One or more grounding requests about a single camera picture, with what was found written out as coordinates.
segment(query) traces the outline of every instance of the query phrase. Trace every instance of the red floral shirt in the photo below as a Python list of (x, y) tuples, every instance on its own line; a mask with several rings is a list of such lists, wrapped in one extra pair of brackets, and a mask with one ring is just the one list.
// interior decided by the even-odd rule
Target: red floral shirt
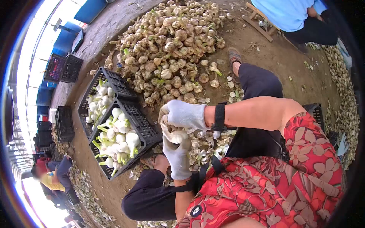
[(342, 169), (320, 125), (303, 112), (284, 130), (289, 163), (267, 156), (223, 158), (178, 228), (221, 227), (250, 217), (271, 228), (322, 227), (342, 197)]

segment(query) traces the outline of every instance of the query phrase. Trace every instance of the knee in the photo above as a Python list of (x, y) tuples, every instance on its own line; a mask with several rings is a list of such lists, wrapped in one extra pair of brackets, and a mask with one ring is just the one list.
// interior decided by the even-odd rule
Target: knee
[(283, 85), (281, 84), (279, 78), (274, 74), (270, 77), (269, 82), (266, 84), (268, 86), (269, 96), (283, 98)]
[(135, 200), (133, 197), (130, 197), (129, 195), (126, 195), (122, 200), (122, 211), (125, 216), (127, 216), (131, 220), (139, 220), (138, 218), (138, 212), (137, 207), (135, 205)]

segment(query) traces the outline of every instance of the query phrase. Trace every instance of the concrete floor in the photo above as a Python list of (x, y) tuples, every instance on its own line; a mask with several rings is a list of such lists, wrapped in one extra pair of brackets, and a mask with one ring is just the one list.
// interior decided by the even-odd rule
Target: concrete floor
[(63, 105), (73, 106), (74, 101), (85, 92), (80, 91), (79, 88), (86, 88), (85, 85), (92, 80), (88, 72), (91, 68), (96, 69), (97, 63), (102, 60), (100, 54), (107, 54), (113, 46), (109, 44), (109, 41), (117, 40), (118, 34), (131, 20), (136, 19), (137, 16), (152, 9), (160, 2), (158, 0), (134, 0), (133, 4), (130, 4), (130, 1), (116, 0), (108, 4), (99, 16), (85, 28), (84, 42), (73, 54), (84, 60), (76, 83), (60, 82), (55, 89), (50, 108)]

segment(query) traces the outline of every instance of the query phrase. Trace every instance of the wooden stool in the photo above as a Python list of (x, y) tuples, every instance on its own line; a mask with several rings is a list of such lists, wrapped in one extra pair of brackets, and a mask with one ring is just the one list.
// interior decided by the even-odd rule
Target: wooden stool
[[(265, 16), (265, 14), (263, 14), (263, 12), (261, 12), (260, 10), (258, 10), (256, 7), (254, 7), (252, 4), (250, 3), (246, 3), (246, 6), (249, 7), (250, 9), (253, 10), (253, 13), (249, 16), (243, 16), (242, 18), (247, 21), (250, 25), (252, 25), (255, 29), (257, 29), (257, 31), (259, 31), (262, 35), (264, 35), (264, 37), (266, 37), (266, 39), (268, 39), (270, 42), (273, 41), (273, 38), (271, 37), (271, 35), (274, 34), (274, 32), (276, 32), (276, 30), (280, 30), (278, 27), (276, 27), (274, 24), (272, 24), (269, 19)], [(268, 22), (270, 22), (273, 27), (266, 32), (265, 30), (263, 30), (257, 23), (255, 23), (252, 19), (256, 16), (256, 14), (261, 15), (263, 18), (265, 18)]]

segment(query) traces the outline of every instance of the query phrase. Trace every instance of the black wrist strap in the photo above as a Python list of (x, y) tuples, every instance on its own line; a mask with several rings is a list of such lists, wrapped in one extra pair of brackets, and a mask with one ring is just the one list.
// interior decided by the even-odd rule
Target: black wrist strap
[(189, 192), (194, 188), (194, 182), (192, 180), (188, 180), (185, 185), (174, 187), (175, 192)]
[(225, 131), (227, 127), (224, 125), (224, 110), (227, 102), (219, 103), (215, 107), (214, 124), (212, 124), (212, 130), (214, 131)]

